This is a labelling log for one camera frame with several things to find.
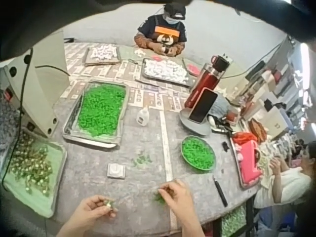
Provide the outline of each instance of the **bowl of green pieces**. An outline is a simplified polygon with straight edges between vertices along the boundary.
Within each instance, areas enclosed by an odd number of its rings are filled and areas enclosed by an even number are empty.
[[[199,137],[186,137],[181,143],[181,153],[184,160],[196,169],[209,171],[215,168],[216,156],[213,149]]]

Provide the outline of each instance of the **left hand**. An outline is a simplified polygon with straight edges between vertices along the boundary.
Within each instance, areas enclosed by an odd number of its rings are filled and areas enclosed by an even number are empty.
[[[112,210],[105,206],[103,202],[110,200],[101,195],[88,197],[81,201],[70,219],[58,233],[58,237],[83,236],[83,234],[92,229],[97,219],[103,216],[114,218],[117,210]]]
[[[175,57],[177,55],[177,48],[176,47],[170,47],[169,52],[167,53],[167,56],[169,57]]]
[[[273,175],[277,176],[281,174],[281,162],[278,158],[273,158],[270,160],[270,168]]]

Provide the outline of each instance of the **black pen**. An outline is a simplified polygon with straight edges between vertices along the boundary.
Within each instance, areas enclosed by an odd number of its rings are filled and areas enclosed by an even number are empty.
[[[228,203],[227,203],[227,200],[226,200],[226,198],[225,198],[225,195],[224,195],[224,193],[223,193],[223,190],[222,190],[221,186],[219,185],[219,183],[217,182],[217,180],[214,178],[214,176],[213,176],[213,180],[214,180],[214,183],[215,183],[217,192],[218,192],[218,194],[219,194],[219,197],[220,197],[221,200],[222,200],[222,203],[223,203],[224,207],[227,207],[227,206],[228,206]]]

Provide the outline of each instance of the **cluttered table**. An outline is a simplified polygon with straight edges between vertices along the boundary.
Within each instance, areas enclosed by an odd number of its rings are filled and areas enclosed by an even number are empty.
[[[189,184],[201,223],[215,220],[244,203],[257,191],[257,186],[243,191],[239,185],[236,161],[232,149],[226,153],[222,142],[228,138],[211,133],[205,141],[216,154],[216,167],[211,172],[199,172],[188,166],[181,157],[180,144],[191,135],[179,122],[178,113],[183,108],[188,89],[142,77],[142,57],[135,55],[133,47],[119,48],[121,63],[106,66],[84,67],[82,58],[87,47],[96,43],[68,43],[65,45],[70,86],[55,105],[60,124],[54,138],[68,151],[59,198],[53,219],[65,222],[77,204],[93,194],[104,194],[116,199],[118,217],[111,223],[100,223],[95,233],[105,236],[161,236],[180,229],[170,211],[154,200],[159,184],[180,178]],[[108,150],[95,150],[64,141],[62,127],[74,102],[91,80],[124,83],[130,87],[128,105],[123,119],[120,146]],[[147,126],[140,126],[136,116],[142,107],[149,106]],[[107,177],[109,163],[125,165],[125,179]],[[224,207],[216,191],[213,176],[220,183],[228,201]]]

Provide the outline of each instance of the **phone screen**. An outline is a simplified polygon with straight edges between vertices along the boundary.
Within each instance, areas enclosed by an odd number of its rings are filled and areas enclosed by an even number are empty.
[[[208,88],[204,88],[191,111],[189,120],[197,123],[202,123],[204,118],[207,116],[209,110],[213,106],[216,98],[217,94],[215,92],[211,91]]]

